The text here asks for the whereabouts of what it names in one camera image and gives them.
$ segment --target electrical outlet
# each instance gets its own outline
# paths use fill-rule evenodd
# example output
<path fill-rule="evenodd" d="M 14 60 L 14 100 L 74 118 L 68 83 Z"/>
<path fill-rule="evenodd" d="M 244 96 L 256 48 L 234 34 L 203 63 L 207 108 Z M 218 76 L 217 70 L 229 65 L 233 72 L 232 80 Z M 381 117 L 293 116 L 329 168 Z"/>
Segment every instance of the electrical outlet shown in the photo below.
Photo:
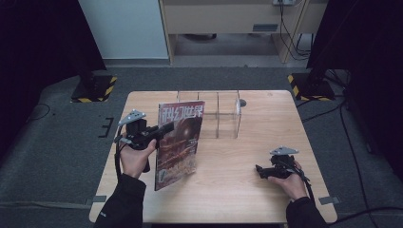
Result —
<path fill-rule="evenodd" d="M 279 6 L 282 3 L 283 6 L 293 6 L 296 0 L 273 0 L 273 5 Z"/>

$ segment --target person's right hand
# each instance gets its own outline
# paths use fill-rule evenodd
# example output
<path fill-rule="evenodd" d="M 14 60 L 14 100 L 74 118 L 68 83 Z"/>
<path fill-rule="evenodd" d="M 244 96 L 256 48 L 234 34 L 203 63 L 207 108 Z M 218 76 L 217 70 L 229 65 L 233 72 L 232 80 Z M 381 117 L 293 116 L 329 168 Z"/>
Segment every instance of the person's right hand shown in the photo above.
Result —
<path fill-rule="evenodd" d="M 297 161 L 294 161 L 294 163 L 298 169 L 301 169 L 301 165 Z M 298 174 L 291 174 L 287 179 L 269 177 L 267 180 L 281 186 L 284 192 L 293 200 L 308 196 L 306 194 L 305 184 Z"/>

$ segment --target gray carpet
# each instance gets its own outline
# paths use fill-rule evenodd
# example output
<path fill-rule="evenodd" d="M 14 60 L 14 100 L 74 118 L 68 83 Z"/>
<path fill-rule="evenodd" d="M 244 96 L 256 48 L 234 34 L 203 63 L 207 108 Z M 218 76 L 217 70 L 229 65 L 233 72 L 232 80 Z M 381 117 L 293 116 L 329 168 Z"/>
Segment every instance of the gray carpet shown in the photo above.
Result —
<path fill-rule="evenodd" d="M 286 89 L 287 75 L 303 68 L 264 67 L 136 67 L 111 68 L 118 77 L 106 102 L 74 104 L 70 95 L 79 82 L 73 77 L 46 88 L 0 169 L 0 201 L 51 201 L 85 204 L 94 197 L 107 153 L 129 92 L 152 90 Z M 341 89 L 332 85 L 336 94 Z M 310 102 L 298 108 L 302 120 L 343 101 Z M 371 208 L 403 207 L 403 184 L 382 156 L 366 151 L 351 113 L 342 108 Z M 113 119 L 106 137 L 104 125 Z M 357 171 L 339 111 L 304 123 L 329 192 L 339 197 L 340 218 L 365 210 Z M 91 227 L 89 209 L 13 207 L 0 209 L 0 227 Z M 379 227 L 398 227 L 403 213 L 373 213 Z M 374 227 L 363 215 L 333 227 Z"/>

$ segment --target handheld controller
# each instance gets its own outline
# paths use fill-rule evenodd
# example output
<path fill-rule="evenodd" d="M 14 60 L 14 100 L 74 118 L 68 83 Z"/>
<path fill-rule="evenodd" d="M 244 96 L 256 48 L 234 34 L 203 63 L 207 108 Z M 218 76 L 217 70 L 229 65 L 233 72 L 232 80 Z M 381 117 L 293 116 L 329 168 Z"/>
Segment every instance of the handheld controller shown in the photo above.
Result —
<path fill-rule="evenodd" d="M 256 165 L 256 170 L 262 179 L 267 179 L 271 176 L 286 179 L 295 172 L 295 159 L 294 156 L 290 156 L 290 154 L 296 153 L 298 153 L 298 151 L 295 149 L 281 146 L 270 152 L 270 154 L 273 155 L 270 161 L 274 167 L 262 168 L 261 166 Z"/>
<path fill-rule="evenodd" d="M 161 127 L 155 126 L 147 126 L 147 120 L 143 119 L 145 114 L 143 112 L 137 111 L 133 109 L 126 117 L 124 117 L 121 121 L 119 121 L 119 131 L 118 136 L 115 139 L 115 143 L 117 144 L 117 153 L 115 154 L 115 166 L 118 174 L 118 178 L 120 177 L 120 146 L 119 142 L 123 142 L 128 144 L 132 149 L 135 150 L 144 150 L 148 147 L 148 144 L 152 140 L 157 140 L 157 144 L 155 146 L 156 149 L 160 147 L 160 140 L 163 139 L 163 136 L 166 133 L 169 133 L 174 130 L 174 123 L 167 123 Z M 126 135 L 125 137 L 121 135 L 122 126 L 125 125 Z M 150 164 L 147 161 L 145 168 L 143 170 L 144 173 L 150 171 Z"/>

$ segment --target wooden table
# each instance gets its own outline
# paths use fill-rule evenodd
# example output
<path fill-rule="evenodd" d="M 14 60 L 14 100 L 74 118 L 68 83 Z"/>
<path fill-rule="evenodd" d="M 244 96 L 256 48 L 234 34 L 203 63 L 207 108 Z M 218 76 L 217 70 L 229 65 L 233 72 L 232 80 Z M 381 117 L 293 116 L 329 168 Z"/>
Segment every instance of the wooden table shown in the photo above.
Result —
<path fill-rule="evenodd" d="M 238 138 L 200 139 L 196 173 L 154 192 L 155 153 L 150 156 L 151 171 L 140 177 L 147 184 L 144 222 L 286 223 L 289 198 L 255 169 L 255 164 L 271 167 L 269 151 L 281 145 L 299 151 L 295 157 L 311 180 L 318 210 L 327 222 L 336 220 L 335 207 L 318 201 L 329 193 L 290 92 L 241 90 L 240 98 L 247 106 L 241 110 Z M 158 103 L 176 101 L 177 91 L 132 92 L 123 117 L 136 108 L 155 125 Z M 113 144 L 96 196 L 110 197 L 115 189 L 114 149 Z M 103 205 L 93 203 L 91 221 Z"/>

